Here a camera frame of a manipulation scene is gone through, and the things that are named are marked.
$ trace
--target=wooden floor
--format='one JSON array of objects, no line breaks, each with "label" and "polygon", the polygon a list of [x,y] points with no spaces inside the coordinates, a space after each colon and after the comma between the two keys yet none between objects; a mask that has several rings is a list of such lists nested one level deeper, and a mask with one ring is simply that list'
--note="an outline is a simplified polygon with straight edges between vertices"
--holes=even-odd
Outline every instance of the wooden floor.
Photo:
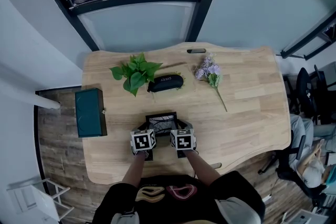
[{"label": "wooden floor", "polygon": [[[61,109],[38,109],[38,135],[43,168],[46,177],[71,187],[64,194],[63,202],[74,206],[67,223],[91,221],[110,185],[91,182],[87,176],[82,141],[78,138],[75,115],[77,89],[43,92],[40,95],[61,103]],[[269,160],[271,152],[251,158],[235,168],[264,198],[270,194],[278,179],[275,168],[258,175],[258,170]],[[284,212],[291,217],[299,209],[311,210],[311,200],[293,182],[281,179],[276,183],[272,198],[266,202],[265,223],[280,223]]]}]

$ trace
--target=wooden table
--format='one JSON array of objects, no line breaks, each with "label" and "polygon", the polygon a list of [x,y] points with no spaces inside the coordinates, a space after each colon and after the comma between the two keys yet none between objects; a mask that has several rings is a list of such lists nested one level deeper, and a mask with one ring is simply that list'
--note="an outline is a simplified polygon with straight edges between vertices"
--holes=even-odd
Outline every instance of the wooden table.
[{"label": "wooden table", "polygon": [[[197,150],[209,164],[221,164],[223,174],[260,153],[282,150],[290,144],[290,121],[282,76],[269,47],[237,50],[209,43],[182,43],[145,53],[147,61],[170,66],[185,62],[190,70],[204,54],[188,54],[187,49],[205,48],[216,53],[222,68],[219,92],[204,81],[195,81],[195,90],[172,99],[157,99],[141,87],[136,98],[123,89],[123,80],[112,77],[109,68],[129,61],[130,54],[92,52],[86,59],[82,88],[103,90],[108,135],[83,139],[86,168],[91,181],[112,184],[122,180],[133,155],[130,131],[145,122],[145,116],[177,112],[177,117],[193,124]],[[154,161],[145,162],[143,177],[164,174],[192,174],[186,158],[177,159],[169,137],[159,137]]]}]

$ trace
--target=office chair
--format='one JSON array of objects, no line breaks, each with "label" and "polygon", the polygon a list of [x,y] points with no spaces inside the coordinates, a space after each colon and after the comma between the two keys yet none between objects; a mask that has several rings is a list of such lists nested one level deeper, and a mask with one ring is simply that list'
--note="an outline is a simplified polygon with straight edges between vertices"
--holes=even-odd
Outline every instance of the office chair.
[{"label": "office chair", "polygon": [[318,70],[314,65],[315,75],[317,77],[317,86],[314,90],[315,100],[320,114],[321,124],[330,124],[336,122],[336,91],[328,91],[328,88],[335,85],[327,85],[324,72]]},{"label": "office chair", "polygon": [[287,93],[287,98],[290,100],[289,111],[291,111],[291,113],[293,113],[295,115],[299,115],[300,114],[300,107],[299,107],[296,91],[293,89],[293,87],[290,83],[289,77],[287,75],[283,75],[282,77],[284,79],[284,83],[286,82],[287,85],[288,85],[289,94]]},{"label": "office chair", "polygon": [[[291,131],[291,141],[293,141],[293,130]],[[289,147],[285,148],[282,151],[275,151],[275,156],[272,158],[270,163],[266,166],[265,169],[261,169],[258,171],[258,174],[261,175],[265,173],[275,162],[276,160],[279,160],[279,166],[276,169],[276,172],[278,174],[278,177],[282,180],[288,180],[295,182],[300,189],[309,197],[312,199],[313,205],[318,206],[321,203],[324,202],[326,199],[326,195],[324,193],[321,193],[326,186],[320,185],[316,188],[308,188],[305,183],[301,180],[297,172],[295,172],[290,166],[289,166],[289,155],[290,154],[297,154],[296,159],[301,159],[302,151],[304,148],[304,143],[306,141],[306,136],[302,136],[299,147],[291,148],[292,142],[290,143]]]},{"label": "office chair", "polygon": [[[308,75],[305,68],[301,68],[296,82],[296,97],[299,99],[300,111],[305,113],[307,118],[312,118],[315,124],[318,119],[321,124],[336,122],[336,91],[328,91],[324,73],[319,71],[316,66],[315,73]],[[314,89],[311,78],[317,77],[317,87]]]}]

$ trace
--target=person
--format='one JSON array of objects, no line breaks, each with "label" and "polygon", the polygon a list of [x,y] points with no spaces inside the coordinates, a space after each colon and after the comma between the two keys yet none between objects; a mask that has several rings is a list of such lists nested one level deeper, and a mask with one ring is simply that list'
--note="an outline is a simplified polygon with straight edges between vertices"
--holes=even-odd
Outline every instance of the person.
[{"label": "person", "polygon": [[265,204],[242,175],[233,171],[221,176],[196,151],[183,153],[198,179],[141,178],[147,152],[138,151],[123,180],[105,195],[92,223],[262,223]]},{"label": "person", "polygon": [[289,156],[290,167],[297,172],[299,177],[309,188],[315,188],[321,184],[330,185],[336,182],[336,165],[326,168],[321,161],[321,151],[324,139],[321,139],[313,147],[314,125],[310,119],[303,119],[298,115],[290,115],[291,129],[293,130],[292,148],[299,147],[303,135],[306,136],[301,158],[296,160],[296,154]]}]

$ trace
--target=teal box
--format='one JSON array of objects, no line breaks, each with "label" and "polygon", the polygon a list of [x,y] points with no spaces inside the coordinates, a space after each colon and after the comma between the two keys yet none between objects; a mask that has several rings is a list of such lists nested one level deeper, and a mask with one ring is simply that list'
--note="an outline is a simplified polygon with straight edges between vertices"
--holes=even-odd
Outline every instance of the teal box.
[{"label": "teal box", "polygon": [[78,137],[107,135],[103,92],[97,88],[75,93]]}]

